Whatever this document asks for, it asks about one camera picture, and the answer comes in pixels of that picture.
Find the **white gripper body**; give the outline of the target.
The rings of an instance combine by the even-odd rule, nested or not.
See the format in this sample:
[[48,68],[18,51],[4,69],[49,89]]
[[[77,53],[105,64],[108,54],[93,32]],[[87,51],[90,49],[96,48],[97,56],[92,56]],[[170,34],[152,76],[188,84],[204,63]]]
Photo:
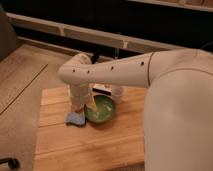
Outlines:
[[90,87],[88,84],[70,86],[70,99],[75,105],[84,105],[90,98]]

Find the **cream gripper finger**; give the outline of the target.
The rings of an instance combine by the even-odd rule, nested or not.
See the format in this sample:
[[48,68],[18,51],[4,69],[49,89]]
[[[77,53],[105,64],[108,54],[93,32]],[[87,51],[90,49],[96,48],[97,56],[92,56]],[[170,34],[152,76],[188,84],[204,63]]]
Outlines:
[[96,103],[95,103],[95,100],[94,100],[94,97],[93,97],[93,96],[90,96],[90,97],[89,97],[87,106],[88,106],[90,109],[92,109],[93,111],[96,111],[96,110],[97,110],[97,106],[96,106]]
[[82,104],[72,104],[71,110],[74,112],[80,112],[83,110],[83,105]]

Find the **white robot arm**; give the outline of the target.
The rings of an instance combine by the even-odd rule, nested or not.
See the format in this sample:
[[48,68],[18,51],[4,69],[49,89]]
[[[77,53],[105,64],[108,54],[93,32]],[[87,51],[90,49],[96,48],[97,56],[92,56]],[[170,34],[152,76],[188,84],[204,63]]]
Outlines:
[[77,103],[90,83],[147,88],[145,171],[213,171],[213,53],[187,48],[98,64],[78,54],[58,75]]

